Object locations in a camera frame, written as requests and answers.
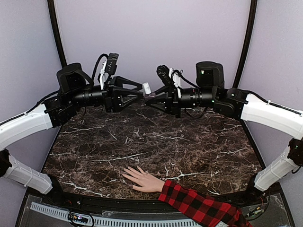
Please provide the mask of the white nail polish cap brush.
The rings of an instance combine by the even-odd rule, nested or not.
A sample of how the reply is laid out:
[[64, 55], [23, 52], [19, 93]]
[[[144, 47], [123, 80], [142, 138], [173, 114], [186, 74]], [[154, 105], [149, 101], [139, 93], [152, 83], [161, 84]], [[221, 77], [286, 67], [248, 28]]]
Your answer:
[[148, 82], [143, 83], [143, 90], [146, 95], [150, 95], [152, 93]]

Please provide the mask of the red plaid sleeve forearm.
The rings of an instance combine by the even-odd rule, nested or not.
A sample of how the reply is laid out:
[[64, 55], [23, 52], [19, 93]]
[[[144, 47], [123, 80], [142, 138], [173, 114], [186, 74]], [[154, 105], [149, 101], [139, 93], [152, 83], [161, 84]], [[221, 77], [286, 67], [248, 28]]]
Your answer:
[[241, 209], [214, 197], [166, 180], [158, 200], [169, 204], [203, 227], [250, 227]]

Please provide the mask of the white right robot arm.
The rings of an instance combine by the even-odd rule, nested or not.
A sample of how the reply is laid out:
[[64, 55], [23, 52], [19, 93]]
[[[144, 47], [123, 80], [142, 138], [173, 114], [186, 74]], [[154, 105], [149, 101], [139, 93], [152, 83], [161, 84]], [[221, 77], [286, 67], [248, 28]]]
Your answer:
[[183, 75], [165, 65], [157, 67], [164, 86], [152, 92], [143, 84], [148, 106], [180, 117], [181, 109], [209, 107], [214, 112], [235, 120], [256, 122], [282, 131], [292, 137], [283, 153], [264, 170], [250, 179], [242, 202], [252, 205], [271, 185], [303, 165], [303, 113], [238, 88], [225, 89], [223, 66], [212, 61], [196, 64], [196, 85], [182, 88]]

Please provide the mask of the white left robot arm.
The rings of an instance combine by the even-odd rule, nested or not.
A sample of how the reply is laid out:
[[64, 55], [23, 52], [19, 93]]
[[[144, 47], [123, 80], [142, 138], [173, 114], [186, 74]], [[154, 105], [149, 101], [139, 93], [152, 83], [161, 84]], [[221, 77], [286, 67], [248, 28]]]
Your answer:
[[67, 196], [54, 176], [40, 173], [14, 158], [7, 147], [51, 128], [59, 127], [74, 117], [80, 108], [103, 106], [117, 113], [142, 98], [140, 83], [114, 76], [116, 63], [107, 60], [101, 70], [99, 85], [87, 75], [80, 63], [72, 63], [57, 72], [59, 90], [42, 98], [30, 110], [0, 124], [0, 175], [25, 187], [48, 195], [56, 206], [63, 206]]

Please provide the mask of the mannequin hand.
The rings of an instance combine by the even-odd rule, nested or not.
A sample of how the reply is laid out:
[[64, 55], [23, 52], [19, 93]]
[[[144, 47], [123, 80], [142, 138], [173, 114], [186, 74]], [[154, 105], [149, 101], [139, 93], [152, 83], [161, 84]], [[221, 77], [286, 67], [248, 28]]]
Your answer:
[[128, 166], [123, 171], [122, 176], [134, 183], [131, 188], [139, 192], [161, 192], [165, 184], [163, 180], [143, 171], [139, 166], [137, 170]]

